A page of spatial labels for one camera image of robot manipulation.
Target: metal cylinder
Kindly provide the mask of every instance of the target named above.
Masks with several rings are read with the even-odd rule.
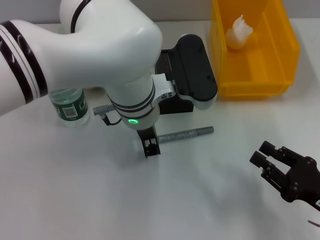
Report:
[[[215,131],[213,126],[196,128],[187,131],[180,131],[175,133],[169,133],[165,135],[158,136],[159,144],[169,143],[173,141],[183,140],[183,139],[191,139],[194,137],[212,134]]]
[[[111,105],[104,105],[104,106],[97,106],[93,109],[93,114],[96,115],[103,115],[107,114],[111,111],[115,110],[115,106]]]

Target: white tabletop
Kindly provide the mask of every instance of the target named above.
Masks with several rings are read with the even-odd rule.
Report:
[[[145,159],[123,123],[107,127],[92,115],[82,127],[62,126],[48,97],[2,116],[0,239],[319,239],[307,220],[320,223],[320,212],[285,202],[249,162],[265,140],[320,161],[320,19],[292,25],[301,57],[287,93],[162,115],[159,135],[207,126],[215,133],[162,144],[159,156]],[[209,21],[158,26],[164,49],[187,33],[209,42]],[[103,91],[86,97],[90,109],[109,103]]]

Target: yellow container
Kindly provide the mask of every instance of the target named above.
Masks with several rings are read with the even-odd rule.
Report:
[[[254,32],[232,50],[225,35],[241,15]],[[213,0],[210,41],[220,95],[274,96],[294,83],[300,46],[281,0]]]

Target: plastic bottle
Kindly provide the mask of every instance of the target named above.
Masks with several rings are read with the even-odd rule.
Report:
[[[77,127],[88,121],[90,111],[82,88],[60,89],[48,96],[66,126]]]

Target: black stripe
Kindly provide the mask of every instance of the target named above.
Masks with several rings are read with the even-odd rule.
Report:
[[[28,61],[33,74],[35,76],[35,80],[38,84],[39,91],[40,91],[40,97],[43,97],[48,94],[48,86],[47,82],[44,76],[44,73],[42,72],[42,69],[37,61],[37,58],[30,48],[29,44],[27,43],[26,39],[22,34],[19,32],[19,30],[16,28],[16,26],[10,22],[6,21],[1,23],[8,32],[12,35],[16,43],[19,45],[20,49],[22,50],[26,60]]]
[[[155,108],[152,108],[150,111],[148,111],[146,114],[142,115],[142,116],[125,116],[121,113],[118,112],[118,110],[116,109],[117,113],[124,117],[125,119],[143,119],[144,117],[148,116]]]
[[[88,5],[88,3],[90,3],[91,0],[83,0],[79,6],[77,7],[77,9],[75,10],[72,20],[71,20],[71,26],[70,26],[70,31],[72,34],[75,33],[76,31],[76,24],[77,24],[77,20],[82,12],[82,10]]]
[[[151,102],[155,99],[155,95],[156,95],[156,90],[153,91],[153,96],[150,98],[150,100],[149,100],[149,102],[148,102],[147,104],[145,104],[144,106],[142,106],[142,107],[140,107],[140,108],[138,108],[138,109],[135,109],[135,110],[126,110],[126,109],[119,108],[119,107],[117,107],[117,106],[113,103],[113,101],[112,101],[111,99],[110,99],[110,101],[112,102],[112,104],[114,105],[114,107],[115,107],[116,109],[119,109],[119,110],[122,111],[122,112],[126,112],[126,113],[136,113],[136,112],[139,112],[139,111],[145,109],[147,106],[149,106],[149,104],[151,104]]]
[[[156,94],[155,83],[153,83],[153,87],[152,87],[152,90],[151,90],[149,96],[148,96],[145,100],[143,100],[142,102],[140,102],[140,103],[138,103],[138,104],[136,104],[136,105],[133,105],[133,106],[123,106],[123,105],[117,104],[117,103],[115,103],[114,101],[112,101],[112,99],[111,99],[109,96],[108,96],[108,97],[109,97],[111,103],[112,103],[115,107],[120,107],[120,108],[123,108],[123,109],[135,109],[135,108],[140,107],[141,105],[145,104],[145,103],[148,101],[148,99],[151,98],[152,94],[153,94],[153,98],[154,98],[154,97],[155,97],[154,95]]]
[[[9,67],[11,68],[11,71],[13,72],[16,80],[20,85],[20,88],[24,95],[25,104],[30,103],[34,99],[34,96],[32,94],[31,87],[28,83],[28,80],[24,72],[22,71],[14,54],[12,53],[7,43],[1,36],[0,36],[0,52],[2,53],[4,59],[8,63]]]

